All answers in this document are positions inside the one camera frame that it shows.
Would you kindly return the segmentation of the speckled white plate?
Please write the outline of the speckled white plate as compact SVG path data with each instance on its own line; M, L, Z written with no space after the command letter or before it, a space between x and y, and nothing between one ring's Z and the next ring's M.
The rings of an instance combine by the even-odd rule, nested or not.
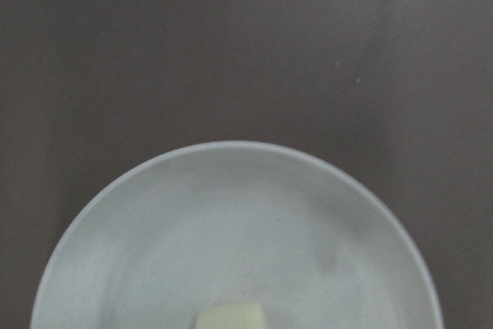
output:
M271 328L442 328L395 215L335 166L269 143L176 149L110 183L70 223L33 328L191 328L258 302Z

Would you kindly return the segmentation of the white steamed bun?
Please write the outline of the white steamed bun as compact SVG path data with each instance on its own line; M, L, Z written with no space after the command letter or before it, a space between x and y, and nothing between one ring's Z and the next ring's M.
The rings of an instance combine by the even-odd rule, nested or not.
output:
M196 319L195 329L266 329L269 327L258 303L208 307Z

